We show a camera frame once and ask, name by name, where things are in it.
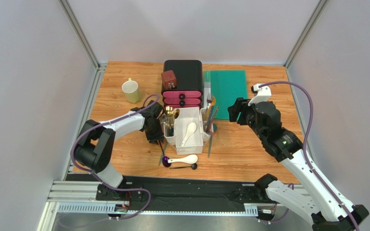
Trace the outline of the teal plastic knife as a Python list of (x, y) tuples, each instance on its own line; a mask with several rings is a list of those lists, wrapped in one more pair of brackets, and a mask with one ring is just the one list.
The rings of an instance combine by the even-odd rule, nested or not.
[(160, 157), (160, 160), (159, 160), (159, 166), (160, 165), (163, 165), (164, 167), (168, 167), (168, 163), (167, 163), (167, 159), (166, 159), (166, 155), (165, 155), (165, 149), (160, 146), (161, 148), (161, 157)]

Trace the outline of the gold handled knife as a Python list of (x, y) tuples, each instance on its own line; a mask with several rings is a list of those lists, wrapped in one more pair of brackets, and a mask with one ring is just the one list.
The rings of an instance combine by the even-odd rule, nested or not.
[(213, 109), (213, 107), (214, 107), (215, 103), (216, 103), (216, 101), (215, 101), (215, 97), (213, 96), (213, 101), (212, 101), (212, 104), (211, 104), (210, 114), (211, 114), (211, 112), (212, 112), (212, 109)]

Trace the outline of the white perforated utensil caddy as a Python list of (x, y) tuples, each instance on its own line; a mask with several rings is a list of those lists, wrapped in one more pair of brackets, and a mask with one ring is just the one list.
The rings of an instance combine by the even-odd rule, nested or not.
[(177, 155), (201, 154), (210, 140), (202, 111), (198, 107), (177, 108), (174, 112), (178, 112), (178, 116), (163, 123), (164, 137)]

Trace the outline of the large silver fork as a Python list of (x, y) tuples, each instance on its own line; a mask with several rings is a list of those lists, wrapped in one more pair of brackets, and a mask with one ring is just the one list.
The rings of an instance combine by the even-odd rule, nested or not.
[(205, 112), (205, 120), (206, 121), (209, 118), (212, 101), (213, 101), (213, 95), (211, 93), (209, 93), (208, 96), (207, 96), (207, 107), (206, 107), (206, 112)]

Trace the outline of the purple metal spoon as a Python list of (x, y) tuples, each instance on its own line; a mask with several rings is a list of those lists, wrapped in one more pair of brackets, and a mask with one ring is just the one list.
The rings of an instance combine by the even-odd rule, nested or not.
[(171, 163), (168, 162), (169, 158), (167, 157), (167, 155), (165, 154), (165, 150), (166, 148), (164, 148), (162, 146), (162, 142), (159, 141), (159, 145), (160, 145), (160, 148), (162, 150), (162, 158), (161, 158), (161, 163), (163, 164), (164, 167), (170, 167), (171, 166)]

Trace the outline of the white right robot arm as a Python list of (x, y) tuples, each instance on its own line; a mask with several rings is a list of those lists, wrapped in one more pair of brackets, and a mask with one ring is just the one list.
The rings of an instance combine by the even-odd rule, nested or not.
[(255, 182), (261, 196), (284, 205), (305, 219), (315, 231), (357, 231), (369, 215), (364, 205), (347, 199), (309, 156), (307, 140), (282, 126), (281, 113), (270, 101), (269, 83), (255, 84), (252, 99), (237, 98), (228, 108), (230, 122), (249, 126), (265, 151), (288, 169), (306, 189), (305, 197), (266, 174)]

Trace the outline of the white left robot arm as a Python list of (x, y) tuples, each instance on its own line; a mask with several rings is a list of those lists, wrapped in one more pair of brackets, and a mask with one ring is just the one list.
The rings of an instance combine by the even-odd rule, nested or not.
[(144, 132), (149, 143), (163, 141), (164, 134), (159, 121), (162, 112), (163, 106), (151, 101), (146, 107), (133, 108), (108, 121), (86, 121), (71, 148), (73, 164), (94, 174), (107, 187), (117, 188), (124, 177), (110, 163), (114, 142), (134, 131)]

